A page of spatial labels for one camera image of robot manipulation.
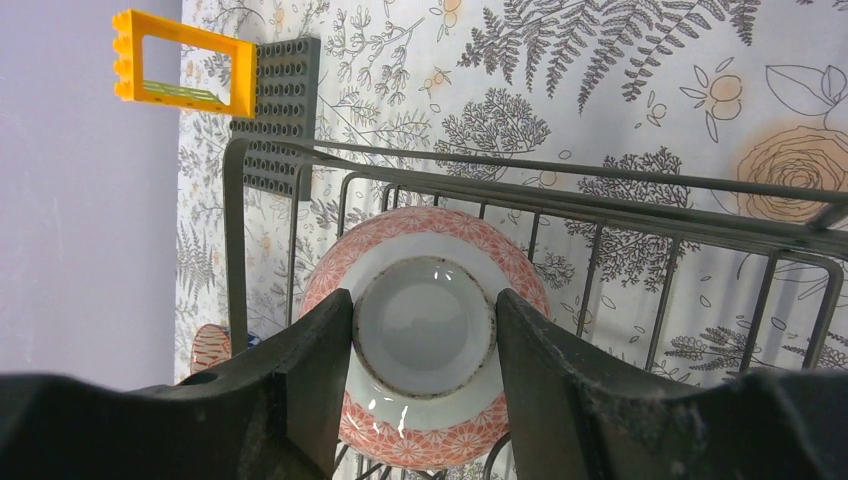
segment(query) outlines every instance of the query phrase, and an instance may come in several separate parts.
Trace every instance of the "yellow lego frame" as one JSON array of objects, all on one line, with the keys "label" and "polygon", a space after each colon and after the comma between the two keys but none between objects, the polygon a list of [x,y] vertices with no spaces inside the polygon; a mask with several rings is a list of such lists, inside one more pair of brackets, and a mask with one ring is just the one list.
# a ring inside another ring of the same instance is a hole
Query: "yellow lego frame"
[{"label": "yellow lego frame", "polygon": [[[115,94],[122,100],[254,117],[256,45],[134,9],[115,15],[112,26],[118,31],[113,47],[120,56],[115,62],[115,73],[120,77]],[[230,104],[224,104],[206,90],[145,80],[142,51],[145,36],[229,55],[232,60]]]}]

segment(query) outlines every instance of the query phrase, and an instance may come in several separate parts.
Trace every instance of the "white wall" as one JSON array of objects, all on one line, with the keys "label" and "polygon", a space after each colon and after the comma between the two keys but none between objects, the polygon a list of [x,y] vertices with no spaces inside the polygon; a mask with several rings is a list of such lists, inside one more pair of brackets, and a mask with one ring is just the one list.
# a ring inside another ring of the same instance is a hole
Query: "white wall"
[{"label": "white wall", "polygon": [[[118,389],[173,378],[178,111],[114,94],[111,18],[129,7],[181,12],[179,0],[0,7],[2,372]],[[150,43],[147,76],[178,83],[179,45]]]}]

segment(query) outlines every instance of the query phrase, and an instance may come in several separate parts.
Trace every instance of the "floral wallpaper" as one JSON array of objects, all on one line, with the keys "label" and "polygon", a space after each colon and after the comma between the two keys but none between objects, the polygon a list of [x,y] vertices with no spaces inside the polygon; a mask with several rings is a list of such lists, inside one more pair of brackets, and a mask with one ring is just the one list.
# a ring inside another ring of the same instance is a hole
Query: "floral wallpaper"
[{"label": "floral wallpaper", "polygon": [[[316,136],[339,142],[571,162],[848,190],[848,1],[845,0],[185,0],[183,22],[268,43],[322,42]],[[226,101],[227,56],[184,47],[182,83]],[[229,119],[180,119],[175,380],[200,326],[227,326],[221,155]],[[801,223],[821,205],[583,178],[549,171],[335,152],[395,168],[518,183]],[[379,182],[356,180],[339,211],[339,172],[315,168],[312,198],[245,191],[249,328],[266,338],[295,312],[345,216],[379,212]],[[400,205],[432,203],[404,193]],[[440,199],[448,208],[478,206]],[[296,261],[288,220],[296,215]],[[529,250],[532,212],[490,207],[486,220]],[[575,331],[593,225],[542,216],[534,264],[552,320]],[[608,229],[585,337],[644,366],[671,240]],[[651,370],[711,386],[738,371],[766,259],[682,242]],[[286,275],[295,271],[295,298]],[[826,273],[781,261],[752,366],[799,368]],[[848,368],[843,291],[819,366]],[[337,478],[354,478],[349,454]],[[514,478],[509,450],[496,478]],[[447,478],[478,479],[478,461]],[[393,472],[393,478],[399,478]]]}]

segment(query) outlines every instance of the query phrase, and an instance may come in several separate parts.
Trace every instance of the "dish rack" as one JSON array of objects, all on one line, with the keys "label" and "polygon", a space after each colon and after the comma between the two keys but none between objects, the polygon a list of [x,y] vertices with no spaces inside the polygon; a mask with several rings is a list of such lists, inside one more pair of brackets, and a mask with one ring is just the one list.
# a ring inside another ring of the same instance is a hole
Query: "dish rack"
[{"label": "dish rack", "polygon": [[[653,327],[649,330],[650,344],[644,367],[646,371],[651,370],[651,366],[657,355],[661,330],[664,323],[669,321],[667,318],[667,307],[677,260],[681,254],[682,242],[697,242],[702,245],[711,245],[722,249],[762,255],[768,259],[756,299],[754,313],[750,320],[749,333],[739,366],[740,372],[747,372],[751,367],[751,360],[755,350],[755,339],[763,324],[766,302],[771,290],[772,278],[775,274],[777,262],[780,260],[790,260],[824,269],[827,272],[828,278],[810,342],[803,358],[803,368],[815,367],[822,354],[826,334],[837,307],[844,280],[843,270],[836,260],[848,260],[848,249],[846,249],[846,245],[848,245],[848,233],[832,230],[831,227],[848,215],[848,193],[579,166],[566,163],[399,151],[319,140],[284,138],[260,143],[262,145],[257,145],[255,141],[251,142],[247,139],[234,139],[227,147],[224,155],[223,182],[228,269],[227,282],[234,355],[247,348],[243,188],[257,188],[272,191],[273,193],[279,192],[278,189],[268,190],[265,187],[265,185],[274,184],[278,167],[273,165],[272,161],[257,161],[248,155],[249,152],[257,148],[262,151],[280,152],[281,160],[283,154],[286,161],[291,161],[291,159],[296,160],[296,163],[294,163],[296,167],[293,172],[295,180],[285,192],[286,196],[290,198],[304,198],[302,189],[305,188],[304,186],[308,188],[309,185],[309,182],[306,181],[307,179],[304,176],[311,175],[313,167],[320,166],[325,169],[338,169],[348,172],[344,177],[338,197],[339,212],[335,232],[337,238],[341,237],[345,232],[348,192],[351,182],[355,179],[380,182],[382,185],[380,199],[381,212],[398,208],[399,199],[406,192],[427,196],[426,198],[432,199],[432,204],[437,206],[444,199],[471,202],[478,205],[479,218],[484,220],[486,219],[486,212],[489,207],[502,207],[526,212],[533,217],[527,251],[527,256],[531,262],[537,254],[536,239],[540,219],[543,216],[594,224],[591,256],[589,264],[586,266],[587,278],[580,297],[582,302],[580,303],[579,311],[576,313],[577,337],[581,337],[586,329],[589,299],[594,279],[598,275],[601,238],[604,230],[632,230],[669,238],[669,256],[665,267],[665,276],[660,288],[659,306]],[[527,169],[534,172],[542,170],[566,175],[606,177],[623,182],[654,182],[736,194],[768,195],[822,202],[826,206],[823,206],[820,212],[806,224],[787,224],[689,208],[597,197],[568,191],[359,164],[343,160],[325,151],[317,150],[319,148],[333,152],[348,150],[365,154],[416,158],[425,161]],[[291,215],[289,224],[289,265],[295,264],[294,242],[297,238],[298,229],[298,216],[293,214]],[[294,298],[294,275],[294,268],[289,268],[287,279],[288,299]],[[293,302],[289,301],[287,302],[285,327],[291,325],[292,312]],[[508,441],[509,434],[501,438],[492,449],[485,462],[484,478],[491,478],[495,459]],[[347,450],[347,446],[341,448],[335,463],[337,468]],[[379,473],[378,471],[382,465],[363,460],[361,456],[358,460],[357,480],[377,478],[377,475],[380,475],[379,478],[381,479],[389,478],[391,468],[383,468],[382,473]],[[437,472],[435,474],[428,472],[416,473],[427,479],[446,478],[445,472]],[[407,472],[402,472],[401,478],[407,478]]]}]

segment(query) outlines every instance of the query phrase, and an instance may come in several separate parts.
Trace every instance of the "bowl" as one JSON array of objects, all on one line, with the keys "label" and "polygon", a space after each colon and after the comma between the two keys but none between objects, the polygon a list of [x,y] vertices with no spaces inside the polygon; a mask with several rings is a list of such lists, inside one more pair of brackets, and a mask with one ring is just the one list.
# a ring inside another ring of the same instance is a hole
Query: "bowl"
[{"label": "bowl", "polygon": [[[248,348],[257,345],[259,342],[258,336],[248,332]],[[194,334],[194,340],[191,342],[189,372],[194,375],[197,372],[226,362],[232,355],[233,349],[230,342],[230,330],[227,327],[207,323],[197,330],[197,333]]]},{"label": "bowl", "polygon": [[533,264],[486,222],[408,207],[351,229],[324,255],[301,316],[337,288],[354,301],[339,436],[379,462],[462,465],[509,430],[494,302],[512,288],[545,316]]}]

